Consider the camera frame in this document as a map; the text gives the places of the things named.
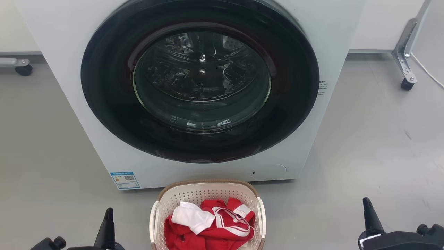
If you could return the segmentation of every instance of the basket handle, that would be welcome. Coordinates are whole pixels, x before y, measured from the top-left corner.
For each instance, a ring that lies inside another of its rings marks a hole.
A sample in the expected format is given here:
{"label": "basket handle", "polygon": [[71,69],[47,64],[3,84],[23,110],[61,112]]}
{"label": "basket handle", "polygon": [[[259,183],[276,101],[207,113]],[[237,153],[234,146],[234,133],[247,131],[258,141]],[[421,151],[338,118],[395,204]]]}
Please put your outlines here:
{"label": "basket handle", "polygon": [[159,201],[154,202],[153,207],[151,208],[151,213],[150,213],[150,240],[151,243],[155,243],[156,238],[157,238],[157,234],[156,237],[154,236],[154,231],[156,230],[155,225],[157,223],[155,223],[157,221],[157,206],[159,205]]}
{"label": "basket handle", "polygon": [[258,206],[259,206],[258,215],[259,215],[260,223],[262,224],[261,237],[265,238],[265,234],[267,232],[267,218],[265,216],[265,207],[264,207],[264,203],[262,202],[262,199],[259,196],[256,198],[258,199]]}

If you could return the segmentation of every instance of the caster wheel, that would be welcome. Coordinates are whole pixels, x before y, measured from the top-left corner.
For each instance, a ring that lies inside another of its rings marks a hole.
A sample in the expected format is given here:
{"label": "caster wheel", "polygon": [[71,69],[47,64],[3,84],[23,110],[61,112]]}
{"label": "caster wheel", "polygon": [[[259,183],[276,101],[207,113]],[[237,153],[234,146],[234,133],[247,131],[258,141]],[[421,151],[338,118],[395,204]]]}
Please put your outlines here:
{"label": "caster wheel", "polygon": [[16,72],[24,77],[27,77],[32,72],[32,66],[30,64],[23,66],[23,67],[16,67]]}
{"label": "caster wheel", "polygon": [[404,90],[411,90],[413,88],[414,83],[409,83],[407,79],[404,78],[404,80],[401,83],[401,89]]}

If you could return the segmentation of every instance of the metal bracket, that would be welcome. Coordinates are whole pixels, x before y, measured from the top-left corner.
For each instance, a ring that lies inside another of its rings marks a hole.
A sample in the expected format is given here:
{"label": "metal bracket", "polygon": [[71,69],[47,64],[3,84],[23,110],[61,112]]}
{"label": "metal bracket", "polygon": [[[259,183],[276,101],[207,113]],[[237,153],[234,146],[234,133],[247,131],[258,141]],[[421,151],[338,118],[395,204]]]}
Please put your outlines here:
{"label": "metal bracket", "polygon": [[402,32],[401,37],[399,38],[398,44],[396,44],[395,49],[392,52],[393,58],[395,58],[396,64],[401,69],[402,73],[407,82],[411,84],[415,84],[418,82],[412,70],[410,69],[406,59],[405,59],[405,48],[407,46],[408,40],[412,35],[413,30],[418,24],[417,18],[412,18],[407,22],[407,25]]}
{"label": "metal bracket", "polygon": [[0,57],[0,67],[24,67],[28,64],[28,59],[17,60],[16,58]]}

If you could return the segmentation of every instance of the gray floor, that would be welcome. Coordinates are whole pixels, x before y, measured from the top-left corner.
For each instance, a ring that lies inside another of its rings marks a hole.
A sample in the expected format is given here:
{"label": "gray floor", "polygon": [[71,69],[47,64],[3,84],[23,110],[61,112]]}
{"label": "gray floor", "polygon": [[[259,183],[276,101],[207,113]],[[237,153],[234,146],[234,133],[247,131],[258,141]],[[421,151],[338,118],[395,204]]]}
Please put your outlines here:
{"label": "gray floor", "polygon": [[[444,16],[431,12],[414,53],[438,79]],[[390,55],[350,54],[300,179],[256,183],[266,249],[357,249],[361,199],[386,231],[444,225],[444,89],[409,61],[410,92]],[[45,63],[30,77],[0,69],[0,246],[44,237],[92,244],[107,207],[127,250],[149,249],[160,189],[119,191]]]}

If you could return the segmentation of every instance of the washing machine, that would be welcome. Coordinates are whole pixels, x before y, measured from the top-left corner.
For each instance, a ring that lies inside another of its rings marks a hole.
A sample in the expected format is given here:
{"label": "washing machine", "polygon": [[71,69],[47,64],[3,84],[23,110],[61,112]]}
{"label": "washing machine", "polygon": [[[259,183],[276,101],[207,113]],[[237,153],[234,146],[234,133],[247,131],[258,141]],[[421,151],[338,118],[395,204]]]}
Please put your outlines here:
{"label": "washing machine", "polygon": [[297,178],[364,1],[17,5],[110,179],[125,190]]}

